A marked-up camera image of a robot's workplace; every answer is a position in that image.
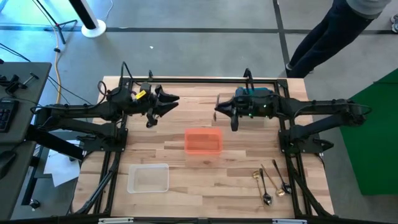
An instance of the gray floor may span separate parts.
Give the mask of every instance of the gray floor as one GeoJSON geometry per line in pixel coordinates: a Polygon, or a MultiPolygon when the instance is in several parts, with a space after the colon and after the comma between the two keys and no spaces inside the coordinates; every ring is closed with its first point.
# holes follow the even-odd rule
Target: gray floor
{"type": "MultiPolygon", "coordinates": [[[[68,1],[42,2],[58,22],[77,18],[68,1]]],[[[108,0],[88,2],[98,18],[110,7],[108,0]]],[[[312,29],[330,4],[331,0],[279,0],[284,28],[312,29]]],[[[393,1],[368,30],[390,29],[389,18],[397,12],[398,1],[393,1]]],[[[106,23],[108,27],[277,28],[272,0],[114,0],[106,23]]],[[[0,26],[19,24],[47,25],[47,21],[30,1],[9,1],[0,12],[0,26]]],[[[98,97],[96,82],[105,75],[118,75],[123,60],[135,75],[146,75],[151,69],[154,75],[240,77],[249,67],[256,77],[278,77],[284,69],[278,34],[107,32],[97,39],[87,39],[80,32],[65,35],[68,44],[60,46],[63,55],[58,66],[62,85],[91,102],[98,97]]],[[[290,56],[303,38],[286,35],[290,56]]],[[[396,69],[397,39],[396,35],[358,37],[305,78],[309,98],[349,98],[396,69]]],[[[33,61],[53,62],[55,38],[51,32],[0,30],[0,42],[33,61]]],[[[21,61],[3,50],[0,58],[21,61]]],[[[53,70],[50,75],[55,78],[53,70]]],[[[82,103],[64,94],[72,103],[82,103]]],[[[55,89],[48,84],[40,103],[53,103],[55,97],[55,89]]],[[[335,143],[335,148],[325,153],[335,213],[344,218],[398,223],[397,196],[360,194],[340,130],[329,130],[322,137],[335,143]]],[[[41,180],[34,197],[42,201],[42,207],[31,212],[17,206],[13,218],[62,215],[73,186],[72,181],[55,189],[51,181],[41,180]]]]}

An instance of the wooden table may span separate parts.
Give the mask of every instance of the wooden table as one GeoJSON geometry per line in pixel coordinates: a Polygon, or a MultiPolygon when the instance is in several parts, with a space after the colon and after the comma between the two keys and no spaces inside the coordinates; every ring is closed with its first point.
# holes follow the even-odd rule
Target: wooden table
{"type": "MultiPolygon", "coordinates": [[[[117,87],[119,77],[104,77],[108,89],[117,87]]],[[[307,100],[304,81],[288,79],[290,97],[307,100]]],[[[129,135],[122,153],[111,215],[113,217],[213,217],[213,218],[293,218],[289,195],[275,196],[275,188],[266,178],[267,191],[274,203],[264,208],[259,199],[252,172],[264,164],[273,180],[280,179],[271,160],[279,165],[285,181],[287,169],[279,152],[277,131],[279,120],[241,118],[239,131],[232,132],[229,118],[213,113],[217,94],[220,102],[231,98],[238,84],[162,83],[166,93],[180,97],[179,106],[159,119],[157,126],[147,129],[145,116],[128,118],[129,135]],[[188,156],[184,152],[184,131],[192,127],[219,127],[223,132],[223,152],[219,156],[188,156]],[[170,166],[170,185],[166,193],[129,194],[128,169],[131,164],[166,163],[170,166]]],[[[298,124],[308,124],[311,116],[300,116],[298,124]]],[[[79,209],[93,193],[100,179],[103,152],[92,153],[83,163],[78,179],[74,209],[79,209]]],[[[325,171],[312,154],[303,154],[308,188],[326,211],[333,213],[325,171]]],[[[103,197],[103,207],[108,189],[103,197]]],[[[302,193],[298,192],[304,211],[302,193]]]]}

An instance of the dark pants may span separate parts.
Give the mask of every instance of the dark pants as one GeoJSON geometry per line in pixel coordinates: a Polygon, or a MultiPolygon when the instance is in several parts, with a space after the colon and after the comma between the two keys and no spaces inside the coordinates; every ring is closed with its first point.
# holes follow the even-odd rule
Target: dark pants
{"type": "Polygon", "coordinates": [[[288,78],[304,78],[357,38],[372,22],[357,15],[345,0],[334,0],[325,18],[297,47],[290,61],[288,78]]]}

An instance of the red translucent box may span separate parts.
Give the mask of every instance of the red translucent box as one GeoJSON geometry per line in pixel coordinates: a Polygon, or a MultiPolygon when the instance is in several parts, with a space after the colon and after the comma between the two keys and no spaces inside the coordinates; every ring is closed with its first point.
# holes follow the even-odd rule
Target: red translucent box
{"type": "Polygon", "coordinates": [[[223,138],[218,128],[189,128],[185,130],[185,152],[194,155],[220,154],[223,138]]]}

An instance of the green mat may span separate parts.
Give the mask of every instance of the green mat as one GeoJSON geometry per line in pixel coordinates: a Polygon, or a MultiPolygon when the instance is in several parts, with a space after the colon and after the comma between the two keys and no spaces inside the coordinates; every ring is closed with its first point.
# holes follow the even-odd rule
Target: green mat
{"type": "Polygon", "coordinates": [[[398,194],[398,69],[351,99],[373,109],[361,127],[341,127],[361,193],[398,194]]]}

